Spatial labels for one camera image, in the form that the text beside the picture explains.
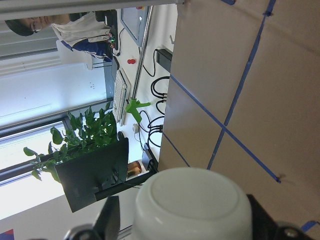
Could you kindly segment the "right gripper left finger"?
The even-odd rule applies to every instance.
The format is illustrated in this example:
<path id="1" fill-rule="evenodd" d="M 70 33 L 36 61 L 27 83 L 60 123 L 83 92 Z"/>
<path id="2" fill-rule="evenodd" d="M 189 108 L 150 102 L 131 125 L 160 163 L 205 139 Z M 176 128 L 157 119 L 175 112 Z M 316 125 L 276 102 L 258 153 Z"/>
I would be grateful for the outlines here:
<path id="1" fill-rule="evenodd" d="M 93 229 L 102 240 L 116 240 L 120 231 L 120 200 L 118 196 L 107 198 Z"/>

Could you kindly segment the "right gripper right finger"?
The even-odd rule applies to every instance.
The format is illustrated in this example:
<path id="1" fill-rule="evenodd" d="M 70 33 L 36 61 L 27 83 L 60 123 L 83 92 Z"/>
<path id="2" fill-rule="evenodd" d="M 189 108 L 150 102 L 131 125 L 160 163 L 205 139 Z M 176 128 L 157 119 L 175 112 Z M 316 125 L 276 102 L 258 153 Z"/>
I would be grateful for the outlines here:
<path id="1" fill-rule="evenodd" d="M 307 240 L 308 236 L 288 224 L 280 226 L 260 205 L 252 194 L 247 194 L 252 211 L 253 240 Z"/>

